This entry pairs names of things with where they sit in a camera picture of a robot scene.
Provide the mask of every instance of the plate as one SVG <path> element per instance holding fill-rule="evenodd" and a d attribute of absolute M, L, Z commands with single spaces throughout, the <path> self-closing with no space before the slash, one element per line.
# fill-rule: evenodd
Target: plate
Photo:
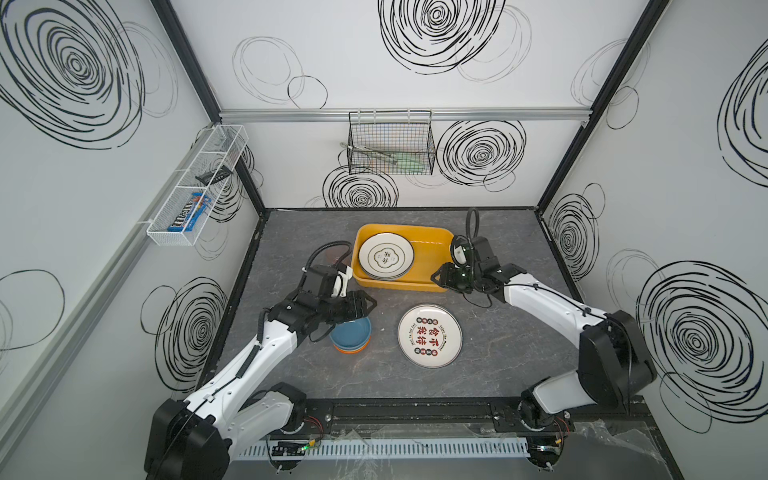
<path fill-rule="evenodd" d="M 448 310 L 423 303 L 402 316 L 397 340 L 409 360 L 437 369 L 453 362 L 462 350 L 462 328 Z"/>
<path fill-rule="evenodd" d="M 362 244 L 358 260 L 371 278 L 394 280 L 413 266 L 413 245 L 396 233 L 378 233 Z"/>

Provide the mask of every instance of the wire basket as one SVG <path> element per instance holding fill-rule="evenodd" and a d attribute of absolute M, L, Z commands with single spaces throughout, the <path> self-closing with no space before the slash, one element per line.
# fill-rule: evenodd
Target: wire basket
<path fill-rule="evenodd" d="M 191 247 L 197 242 L 221 192 L 237 175 L 235 165 L 247 141 L 243 125 L 216 125 L 205 143 L 196 147 L 200 150 L 194 160 L 147 228 L 157 245 Z M 229 176 L 214 180 L 227 170 Z"/>
<path fill-rule="evenodd" d="M 350 174 L 366 167 L 390 175 L 432 175 L 437 159 L 432 112 L 350 112 L 343 146 Z"/>

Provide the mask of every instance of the yellow tray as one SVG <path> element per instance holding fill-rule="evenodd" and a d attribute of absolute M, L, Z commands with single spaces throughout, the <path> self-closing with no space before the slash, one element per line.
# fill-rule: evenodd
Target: yellow tray
<path fill-rule="evenodd" d="M 377 233 L 384 232 L 397 233 L 413 245 L 413 266 L 408 273 L 397 280 L 375 280 L 366 274 L 357 261 L 357 254 L 362 244 Z M 352 275 L 360 286 L 417 292 L 445 292 L 446 289 L 435 285 L 429 277 L 442 264 L 453 261 L 450 252 L 451 240 L 453 240 L 453 233 L 445 228 L 368 223 L 357 230 L 355 250 L 352 254 Z"/>

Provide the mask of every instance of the metal frame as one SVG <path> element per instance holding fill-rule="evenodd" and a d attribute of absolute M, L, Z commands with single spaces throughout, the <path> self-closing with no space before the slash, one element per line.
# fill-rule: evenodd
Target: metal frame
<path fill-rule="evenodd" d="M 180 170 L 186 170 L 194 159 L 195 147 L 202 146 L 211 132 L 211 129 L 204 131 L 197 139 L 179 164 L 178 170 L 168 178 L 141 218 L 153 217 L 182 175 Z M 147 221 L 134 225 L 91 288 L 45 348 L 38 360 L 39 369 L 30 372 L 3 409 L 0 418 L 0 471 L 131 274 L 141 254 L 151 243 L 145 223 Z"/>
<path fill-rule="evenodd" d="M 181 26 L 178 16 L 174 7 L 170 4 L 170 0 L 151 0 L 152 6 L 154 6 L 157 12 L 157 17 L 160 18 L 160 22 L 165 28 L 165 32 L 170 38 L 170 43 L 173 44 L 176 54 L 179 57 L 179 61 L 184 66 L 184 70 L 187 72 L 187 76 L 192 82 L 194 90 L 197 92 L 197 96 L 200 98 L 200 103 L 203 104 L 206 113 L 210 121 L 214 123 L 220 123 L 221 109 L 219 102 L 216 100 L 214 91 L 211 89 L 208 81 L 205 78 L 203 69 L 200 67 L 200 63 L 197 61 L 197 57 L 192 50 L 187 34 L 184 33 L 184 28 Z M 235 165 L 235 171 L 240 178 L 240 182 L 243 184 L 253 208 L 259 214 L 259 217 L 264 218 L 266 216 L 266 208 L 264 201 L 259 195 L 259 191 L 256 188 L 256 184 L 253 182 L 253 178 L 250 176 L 247 168 L 242 162 L 237 162 Z"/>
<path fill-rule="evenodd" d="M 225 110 L 218 108 L 213 92 L 205 80 L 205 76 L 194 57 L 194 53 L 189 45 L 189 41 L 184 34 L 180 22 L 170 6 L 170 0 L 151 0 L 166 31 L 177 49 L 187 73 L 195 86 L 195 89 L 208 111 L 212 120 L 225 123 L 253 123 L 253 122 L 313 122 L 313 121 L 339 121 L 347 122 L 350 109 L 322 109 L 322 110 Z M 561 272 L 566 279 L 571 295 L 575 299 L 581 296 L 565 268 L 564 261 L 559 253 L 557 246 L 552 242 L 551 235 L 541 218 L 541 212 L 550 204 L 558 188 L 568 174 L 568 171 L 576 161 L 581 149 L 586 144 L 591 133 L 597 127 L 602 114 L 607 109 L 616 90 L 619 88 L 624 76 L 627 74 L 630 66 L 637 57 L 640 49 L 644 45 L 654 26 L 668 6 L 670 0 L 650 0 L 636 24 L 631 36 L 627 40 L 619 59 L 608 75 L 600 93 L 598 94 L 592 109 L 590 108 L 435 108 L 432 109 L 434 121 L 466 121 L 466 120 L 504 120 L 504 121 L 531 121 L 531 120 L 578 120 L 586 122 L 579 129 L 571 145 L 566 151 L 562 162 L 558 166 L 553 178 L 547 186 L 544 195 L 535 207 L 537 219 L 545 236 L 548 239 L 550 248 L 555 259 L 558 262 Z M 230 296 L 230 302 L 227 304 L 225 320 L 217 332 L 217 338 L 214 340 L 204 374 L 201 380 L 204 382 L 215 372 L 216 362 L 220 357 L 223 348 L 223 342 L 226 339 L 226 331 L 231 326 L 237 305 L 240 302 L 245 282 L 253 258 L 256 254 L 259 239 L 263 232 L 263 225 L 266 222 L 268 210 L 264 208 L 255 185 L 250 175 L 247 174 L 242 164 L 238 165 L 238 174 L 243 184 L 246 185 L 254 206 L 262 216 L 257 232 L 254 234 L 249 246 L 248 253 L 244 259 L 240 273 L 237 277 L 235 289 Z M 330 400 L 310 400 L 308 408 L 315 417 L 325 421 L 326 431 L 333 434 L 334 428 L 340 425 L 368 424 L 375 425 L 381 423 L 393 422 L 474 422 L 480 421 L 492 422 L 494 430 L 497 432 L 518 432 L 525 436 L 535 436 L 533 432 L 528 431 L 520 425 L 517 417 L 516 406 L 519 399 L 516 398 L 497 398 L 497 399 L 330 399 Z M 596 406 L 581 407 L 571 411 L 571 421 L 579 419 L 589 420 L 596 418 L 610 418 L 614 421 L 627 419 L 625 415 L 618 415 L 611 410 L 602 409 Z M 667 461 L 670 473 L 675 479 L 682 479 L 682 474 L 674 461 L 666 442 L 656 427 L 653 417 L 644 403 L 632 404 L 632 413 L 628 415 L 630 420 L 641 420 L 652 431 L 654 441 L 657 443 L 662 456 Z M 552 434 L 546 430 L 541 435 Z"/>
<path fill-rule="evenodd" d="M 366 108 L 375 111 L 377 121 L 407 121 L 403 112 L 431 111 L 433 121 L 468 121 L 468 120 L 577 120 L 588 121 L 592 110 L 586 107 L 556 108 Z M 258 108 L 231 109 L 220 112 L 224 123 L 262 123 L 262 122 L 349 122 L 350 112 L 358 108 L 323 108 L 323 109 L 287 109 Z"/>
<path fill-rule="evenodd" d="M 340 437 L 354 430 L 363 439 L 381 438 L 377 432 L 382 425 L 405 423 L 461 423 L 479 435 L 501 433 L 528 439 L 553 437 L 560 432 L 554 424 L 540 432 L 525 428 L 517 410 L 519 403 L 520 397 L 307 399 L 306 409 L 323 424 L 323 430 L 332 437 Z M 575 422 L 595 422 L 603 419 L 614 425 L 622 422 L 644 423 L 651 440 L 666 462 L 672 479 L 683 480 L 683 474 L 642 397 L 632 398 L 629 414 L 621 409 L 583 406 L 569 409 L 564 416 L 572 432 Z M 316 430 L 311 425 L 305 425 L 291 435 L 273 432 L 270 439 L 306 440 L 314 434 Z"/>
<path fill-rule="evenodd" d="M 632 67 L 635 58 L 640 54 L 646 40 L 650 36 L 650 33 L 656 28 L 656 24 L 661 18 L 664 10 L 670 4 L 671 0 L 650 0 L 643 10 L 643 14 L 640 16 L 640 20 L 634 26 L 632 34 L 627 39 L 627 43 L 624 44 L 624 49 L 619 54 L 619 58 L 616 60 L 614 67 L 611 69 L 611 73 L 603 83 L 603 87 L 600 89 L 600 93 L 594 99 L 592 104 L 591 118 L 589 122 L 579 128 L 576 136 L 571 145 L 565 151 L 558 169 L 552 175 L 552 179 L 549 180 L 549 185 L 544 190 L 544 194 L 541 195 L 541 199 L 538 201 L 538 209 L 540 211 L 547 210 L 549 204 L 557 194 L 558 189 L 563 184 L 563 181 L 571 171 L 574 162 L 578 159 L 581 150 L 587 144 L 592 132 L 597 128 L 603 113 L 611 103 L 616 91 L 621 86 L 621 82 L 624 81 L 624 77 L 627 76 L 627 72 Z"/>

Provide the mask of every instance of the metal track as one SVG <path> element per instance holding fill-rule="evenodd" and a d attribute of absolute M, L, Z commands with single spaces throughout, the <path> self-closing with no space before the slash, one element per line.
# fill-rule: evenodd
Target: metal track
<path fill-rule="evenodd" d="M 277 446 L 270 442 L 270 448 Z M 275 456 L 285 460 L 383 460 L 396 458 L 525 458 L 525 438 L 495 439 L 353 439 L 326 440 L 305 455 Z M 260 441 L 236 460 L 267 460 L 266 442 Z"/>
<path fill-rule="evenodd" d="M 221 111 L 221 121 L 225 124 L 247 124 L 263 122 L 314 122 L 314 121 L 349 121 L 349 113 L 358 108 L 323 108 L 323 109 L 231 109 Z M 423 111 L 424 108 L 365 108 L 364 111 L 376 111 L 377 121 L 407 121 L 407 112 Z M 467 120 L 575 120 L 589 121 L 592 110 L 587 107 L 561 108 L 430 108 L 433 121 Z"/>

